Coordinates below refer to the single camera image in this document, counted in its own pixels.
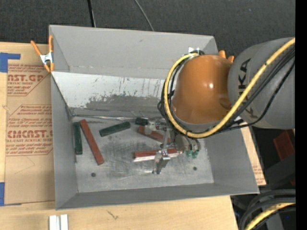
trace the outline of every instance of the dark green block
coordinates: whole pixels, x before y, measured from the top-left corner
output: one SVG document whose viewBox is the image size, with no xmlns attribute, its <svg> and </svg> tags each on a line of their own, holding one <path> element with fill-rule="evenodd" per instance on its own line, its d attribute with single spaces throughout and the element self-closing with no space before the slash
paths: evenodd
<svg viewBox="0 0 307 230">
<path fill-rule="evenodd" d="M 108 136 L 108 135 L 120 132 L 122 130 L 128 129 L 128 128 L 130 128 L 130 126 L 131 125 L 130 125 L 129 122 L 124 122 L 124 123 L 121 123 L 121 124 L 118 124 L 118 125 L 113 125 L 111 127 L 101 129 L 99 131 L 99 134 L 100 134 L 101 137 Z"/>
<path fill-rule="evenodd" d="M 81 141 L 81 132 L 80 132 L 80 123 L 75 122 L 72 124 L 73 137 L 75 141 L 75 152 L 77 155 L 82 154 L 82 141 Z"/>
</svg>

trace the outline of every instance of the red acrylic piece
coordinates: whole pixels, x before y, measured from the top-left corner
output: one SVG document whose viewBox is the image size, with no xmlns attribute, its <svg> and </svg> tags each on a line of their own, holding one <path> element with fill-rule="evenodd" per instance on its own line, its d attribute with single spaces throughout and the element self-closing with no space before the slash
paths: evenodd
<svg viewBox="0 0 307 230">
<path fill-rule="evenodd" d="M 98 147 L 98 145 L 97 145 L 97 143 L 96 143 L 96 141 L 95 141 L 95 139 L 92 135 L 92 132 L 91 132 L 91 130 L 90 130 L 90 128 L 89 128 L 85 119 L 82 119 L 80 121 L 80 126 L 81 126 L 81 129 L 83 130 L 85 138 L 86 138 L 86 140 L 87 140 L 87 142 L 88 142 L 88 144 L 89 144 L 89 146 L 92 150 L 92 153 L 95 157 L 97 164 L 98 165 L 103 164 L 105 162 L 105 160 L 104 160 L 104 158 L 103 158 L 103 156 L 102 156 L 102 154 L 99 150 L 99 147 Z"/>
</svg>

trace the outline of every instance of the red object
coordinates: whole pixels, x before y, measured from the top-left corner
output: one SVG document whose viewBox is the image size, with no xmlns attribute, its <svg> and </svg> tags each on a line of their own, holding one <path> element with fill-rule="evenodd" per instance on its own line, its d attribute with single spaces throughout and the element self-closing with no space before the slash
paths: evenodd
<svg viewBox="0 0 307 230">
<path fill-rule="evenodd" d="M 285 130 L 277 138 L 273 139 L 280 160 L 295 153 L 295 136 L 293 130 Z M 295 186 L 295 179 L 290 181 Z"/>
<path fill-rule="evenodd" d="M 89 144 L 89 146 L 92 150 L 92 153 L 95 157 L 97 164 L 98 165 L 103 164 L 105 162 L 105 160 L 104 160 L 104 158 L 103 158 L 103 156 L 102 156 L 102 154 L 99 150 L 99 147 L 98 147 L 98 145 L 97 145 L 97 143 L 96 143 L 96 141 L 95 141 L 95 139 L 92 135 L 92 132 L 91 132 L 91 130 L 90 130 L 90 128 L 89 128 L 85 119 L 82 119 L 80 121 L 80 126 L 81 126 L 81 129 L 83 130 L 85 138 L 86 138 L 86 140 L 87 140 L 87 142 L 88 142 L 88 144 Z"/>
<path fill-rule="evenodd" d="M 138 133 L 140 133 L 144 136 L 147 136 L 151 139 L 157 140 L 159 142 L 163 142 L 163 135 L 161 135 L 160 133 L 158 133 L 156 131 L 152 131 L 149 135 L 147 135 L 147 134 L 145 134 L 145 127 L 143 127 L 143 126 L 139 126 Z"/>
<path fill-rule="evenodd" d="M 148 157 L 148 156 L 154 156 L 158 150 L 150 150 L 150 151 L 138 151 L 134 153 L 134 158 L 140 158 L 140 157 Z M 167 149 L 168 154 L 177 153 L 177 150 L 175 148 Z"/>
</svg>

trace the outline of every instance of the black cable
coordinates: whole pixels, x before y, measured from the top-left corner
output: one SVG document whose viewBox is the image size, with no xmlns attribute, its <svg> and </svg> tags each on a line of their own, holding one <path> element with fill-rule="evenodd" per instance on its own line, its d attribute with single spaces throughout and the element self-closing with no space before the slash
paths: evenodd
<svg viewBox="0 0 307 230">
<path fill-rule="evenodd" d="M 269 219 L 271 219 L 273 216 L 275 216 L 276 214 L 282 214 L 282 213 L 288 213 L 291 211 L 296 211 L 296 207 L 293 205 L 290 205 L 288 207 L 285 208 L 281 208 L 278 211 L 272 213 L 271 215 L 269 215 L 267 218 L 263 219 L 261 222 L 259 222 L 252 230 L 258 230 L 259 228 L 261 228 Z"/>
<path fill-rule="evenodd" d="M 88 6 L 88 11 L 90 13 L 92 27 L 96 27 L 96 22 L 95 22 L 95 18 L 94 18 L 94 12 L 93 12 L 93 9 L 92 9 L 91 0 L 87 0 L 87 6 Z"/>
<path fill-rule="evenodd" d="M 285 197 L 285 198 L 275 198 L 265 202 L 258 203 L 251 208 L 249 208 L 242 216 L 239 224 L 239 230 L 244 230 L 247 219 L 257 210 L 263 207 L 270 207 L 276 204 L 282 203 L 295 203 L 295 197 Z"/>
<path fill-rule="evenodd" d="M 147 15 L 145 14 L 143 8 L 140 6 L 140 4 L 139 4 L 139 2 L 137 0 L 134 0 L 134 1 L 137 4 L 137 6 L 139 7 L 139 9 L 141 10 L 142 14 L 144 15 L 144 17 L 145 17 L 147 23 L 149 24 L 151 30 L 154 32 L 154 28 L 153 28 L 152 24 L 150 23 L 149 19 L 147 18 Z"/>
<path fill-rule="evenodd" d="M 225 129 L 222 129 L 222 130 L 219 130 L 219 131 L 216 131 L 215 133 L 213 133 L 212 135 L 210 136 L 213 136 L 213 135 L 216 135 L 216 134 L 220 134 L 220 133 L 223 133 L 223 132 L 226 132 L 226 131 L 230 131 L 230 130 L 235 130 L 235 129 L 238 129 L 238 128 L 244 128 L 244 127 L 248 127 L 250 125 L 254 125 L 255 123 L 259 122 L 267 113 L 270 105 L 272 104 L 275 96 L 277 95 L 278 91 L 280 90 L 280 88 L 282 87 L 283 83 L 285 82 L 285 80 L 287 79 L 287 77 L 290 75 L 292 69 L 294 68 L 295 66 L 295 60 L 291 66 L 291 68 L 287 71 L 286 75 L 283 77 L 282 81 L 280 82 L 279 86 L 276 88 L 276 90 L 274 91 L 272 97 L 270 98 L 269 102 L 267 103 L 263 113 L 261 114 L 261 116 L 254 122 L 252 123 L 249 123 L 249 124 L 246 124 L 246 125 L 240 125 L 240 126 L 236 126 L 236 127 L 229 127 L 229 128 L 225 128 Z"/>
<path fill-rule="evenodd" d="M 224 128 L 228 128 L 233 125 L 233 120 L 235 120 L 245 109 L 252 103 L 252 101 L 259 95 L 259 93 L 267 86 L 267 84 L 272 80 L 272 78 L 280 71 L 286 63 L 288 63 L 291 58 L 295 56 L 295 46 L 292 47 L 282 59 L 273 67 L 270 73 L 266 76 L 264 81 L 259 85 L 259 87 L 253 92 L 253 94 L 248 98 L 248 100 L 238 109 L 232 117 L 228 120 Z"/>
<path fill-rule="evenodd" d="M 269 196 L 290 196 L 290 195 L 295 196 L 295 189 L 278 189 L 278 190 L 268 191 L 266 193 L 262 193 L 254 197 L 250 201 L 248 208 L 254 206 L 259 200 L 264 199 Z"/>
<path fill-rule="evenodd" d="M 253 125 L 257 122 L 259 122 L 267 113 L 271 103 L 273 102 L 277 92 L 280 90 L 281 86 L 283 85 L 284 81 L 286 80 L 286 78 L 289 76 L 290 72 L 292 71 L 293 67 L 295 66 L 295 60 L 292 64 L 292 66 L 290 67 L 290 69 L 288 70 L 288 72 L 286 73 L 286 75 L 283 77 L 282 81 L 280 82 L 279 86 L 276 88 L 275 92 L 273 93 L 271 99 L 269 100 L 266 108 L 264 109 L 262 115 L 254 122 L 246 124 L 246 125 L 242 125 L 242 126 L 236 126 L 236 127 L 231 127 L 233 124 L 235 124 L 236 122 L 234 121 L 247 107 L 248 105 L 250 105 L 250 103 L 257 97 L 257 95 L 263 90 L 263 88 L 271 81 L 271 79 L 276 75 L 277 72 L 280 71 L 280 69 L 282 67 L 284 67 L 284 65 L 289 62 L 293 57 L 295 57 L 295 45 L 294 47 L 292 47 L 287 53 L 284 54 L 284 56 L 282 57 L 282 59 L 275 65 L 275 67 L 271 70 L 271 72 L 266 76 L 265 80 L 261 83 L 261 85 L 257 88 L 257 90 L 249 97 L 249 99 L 244 103 L 244 105 L 238 110 L 236 111 L 232 117 L 230 119 L 232 119 L 233 121 L 231 122 L 227 122 L 226 126 L 224 126 L 222 129 L 220 129 L 219 131 L 213 133 L 210 136 L 216 135 L 216 134 L 220 134 L 226 131 L 230 131 L 230 130 L 234 130 L 234 129 L 238 129 L 238 128 L 243 128 L 243 127 L 247 127 L 250 125 Z M 177 72 L 179 71 L 180 67 L 182 66 L 181 64 L 185 61 L 181 61 L 177 68 L 176 71 L 173 75 L 172 78 L 172 83 L 171 83 L 171 91 L 172 91 L 172 87 L 173 87 L 173 82 L 175 79 L 175 75 L 177 74 Z"/>
</svg>

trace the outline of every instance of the wooden table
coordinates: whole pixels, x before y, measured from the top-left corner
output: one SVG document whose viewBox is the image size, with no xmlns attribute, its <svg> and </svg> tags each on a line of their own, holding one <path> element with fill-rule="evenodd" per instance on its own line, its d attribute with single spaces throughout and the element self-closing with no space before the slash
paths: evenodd
<svg viewBox="0 0 307 230">
<path fill-rule="evenodd" d="M 0 182 L 4 180 L 5 164 L 6 79 L 7 74 L 0 73 Z M 242 132 L 258 185 L 265 184 L 250 131 L 245 128 Z M 54 208 L 54 201 L 0 207 L 0 228 L 44 230 L 48 229 L 48 216 L 68 214 L 70 230 L 238 229 L 229 196 L 61 211 Z"/>
</svg>

